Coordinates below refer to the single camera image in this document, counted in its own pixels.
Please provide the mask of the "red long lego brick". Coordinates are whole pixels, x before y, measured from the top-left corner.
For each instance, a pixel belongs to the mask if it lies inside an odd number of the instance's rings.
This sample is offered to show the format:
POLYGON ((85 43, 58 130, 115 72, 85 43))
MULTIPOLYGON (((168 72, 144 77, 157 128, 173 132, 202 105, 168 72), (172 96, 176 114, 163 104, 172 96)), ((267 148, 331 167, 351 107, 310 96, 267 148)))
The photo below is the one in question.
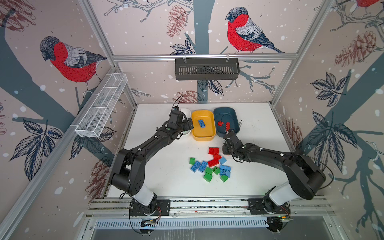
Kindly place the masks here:
POLYGON ((209 147, 209 155, 218 155, 220 152, 219 148, 209 147))

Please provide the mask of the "blue long lego brick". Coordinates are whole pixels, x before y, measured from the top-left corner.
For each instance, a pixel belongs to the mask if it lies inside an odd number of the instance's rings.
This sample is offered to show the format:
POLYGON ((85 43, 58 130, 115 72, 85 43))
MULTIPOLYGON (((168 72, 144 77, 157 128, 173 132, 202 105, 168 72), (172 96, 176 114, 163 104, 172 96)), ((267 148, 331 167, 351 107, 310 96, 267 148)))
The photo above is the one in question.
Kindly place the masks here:
POLYGON ((191 171, 195 173, 200 168, 200 166, 201 163, 199 161, 195 161, 195 163, 191 167, 191 171))
POLYGON ((203 120, 198 120, 198 123, 199 123, 199 126, 200 126, 200 128, 205 128, 206 127, 206 125, 205 125, 205 123, 204 123, 204 121, 203 120))
POLYGON ((206 161, 203 161, 201 163, 201 165, 199 166, 198 171, 201 172, 201 173, 204 173, 206 168, 207 168, 207 166, 208 166, 208 163, 206 161))

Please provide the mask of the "green small lego brick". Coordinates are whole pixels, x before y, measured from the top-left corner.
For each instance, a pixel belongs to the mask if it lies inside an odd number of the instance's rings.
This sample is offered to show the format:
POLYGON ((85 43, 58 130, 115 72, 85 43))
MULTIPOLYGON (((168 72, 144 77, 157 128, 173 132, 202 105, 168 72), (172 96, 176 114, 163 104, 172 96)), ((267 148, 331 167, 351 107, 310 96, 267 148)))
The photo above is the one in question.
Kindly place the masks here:
POLYGON ((194 165, 195 162, 196 162, 196 159, 195 159, 195 158, 190 158, 190 159, 189 159, 189 164, 190 164, 190 165, 194 165))

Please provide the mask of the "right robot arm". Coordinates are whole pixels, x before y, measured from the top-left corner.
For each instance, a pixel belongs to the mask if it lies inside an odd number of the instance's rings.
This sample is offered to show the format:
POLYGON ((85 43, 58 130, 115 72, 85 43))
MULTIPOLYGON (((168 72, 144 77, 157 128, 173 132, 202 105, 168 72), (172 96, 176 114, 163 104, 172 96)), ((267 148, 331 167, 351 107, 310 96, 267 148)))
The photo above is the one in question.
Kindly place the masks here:
POLYGON ((264 210, 274 214, 291 200, 312 200, 326 181, 323 170, 300 151, 279 152, 252 143, 243 144, 235 132, 223 137, 223 153, 236 162, 258 163, 284 172, 288 181, 270 189, 263 197, 264 210))

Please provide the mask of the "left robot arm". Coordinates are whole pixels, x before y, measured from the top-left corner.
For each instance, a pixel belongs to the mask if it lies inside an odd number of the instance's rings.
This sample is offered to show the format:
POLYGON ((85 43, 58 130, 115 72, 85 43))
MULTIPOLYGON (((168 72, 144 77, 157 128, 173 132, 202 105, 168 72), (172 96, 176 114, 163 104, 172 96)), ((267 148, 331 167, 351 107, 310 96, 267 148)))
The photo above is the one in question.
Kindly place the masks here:
POLYGON ((157 208, 157 195, 145 185, 146 164, 161 149, 180 139, 185 131, 193 129, 193 120, 179 107, 172 107, 169 119, 156 128, 152 137, 135 148, 118 152, 110 170, 110 184, 135 200, 144 214, 153 214, 157 208))

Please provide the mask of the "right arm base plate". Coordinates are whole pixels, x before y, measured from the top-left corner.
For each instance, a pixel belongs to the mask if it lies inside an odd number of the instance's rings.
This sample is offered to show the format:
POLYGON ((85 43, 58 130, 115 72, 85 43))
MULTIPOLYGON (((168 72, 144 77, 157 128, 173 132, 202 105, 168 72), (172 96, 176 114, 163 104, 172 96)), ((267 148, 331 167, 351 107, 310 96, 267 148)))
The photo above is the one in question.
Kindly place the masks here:
POLYGON ((260 198, 251 198, 247 200, 248 210, 251 215, 289 215, 290 211, 288 204, 282 206, 276 205, 270 200, 264 200, 260 198))

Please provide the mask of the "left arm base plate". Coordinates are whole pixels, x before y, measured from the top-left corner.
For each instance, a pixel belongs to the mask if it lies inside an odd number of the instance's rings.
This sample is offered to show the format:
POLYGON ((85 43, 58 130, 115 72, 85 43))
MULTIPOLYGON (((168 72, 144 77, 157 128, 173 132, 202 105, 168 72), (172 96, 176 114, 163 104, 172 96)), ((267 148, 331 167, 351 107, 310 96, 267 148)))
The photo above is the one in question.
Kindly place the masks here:
POLYGON ((170 214, 170 200, 153 200, 148 206, 132 200, 130 203, 131 217, 168 216, 170 214))

